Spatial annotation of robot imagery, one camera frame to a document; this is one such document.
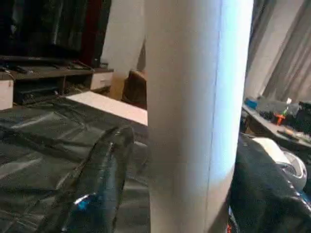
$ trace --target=white wall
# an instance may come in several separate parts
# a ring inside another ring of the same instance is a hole
[[[101,61],[127,75],[137,66],[144,38],[144,0],[112,0]]]
[[[263,93],[303,2],[304,0],[276,0],[271,19],[246,77],[245,97],[256,98]]]

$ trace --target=electronic device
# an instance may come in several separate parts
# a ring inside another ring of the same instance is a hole
[[[1,0],[0,55],[77,59],[88,0]]]
[[[59,87],[56,83],[23,83],[14,88],[14,102],[20,105],[56,98]]]

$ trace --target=tv stand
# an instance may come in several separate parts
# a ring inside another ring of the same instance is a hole
[[[109,90],[113,70],[77,61],[0,61],[0,110],[89,90]]]

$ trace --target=cluttered desk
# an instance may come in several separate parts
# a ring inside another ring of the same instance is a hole
[[[259,112],[248,107],[246,104],[243,104],[242,109],[248,113],[251,123],[257,123],[257,125],[259,124],[261,126],[261,128],[258,127],[257,130],[254,130],[255,134],[270,134],[270,136],[272,136],[277,141],[285,141],[286,143],[295,144],[299,146],[300,149],[310,150],[311,152],[311,143],[308,142],[307,139],[299,137],[299,132],[293,129],[289,129],[289,127],[287,126],[276,125],[266,120],[265,118],[260,116]]]

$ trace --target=orange object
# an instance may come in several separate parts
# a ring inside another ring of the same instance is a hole
[[[285,119],[285,116],[274,114],[277,117],[276,125],[280,125],[282,123],[282,120]]]

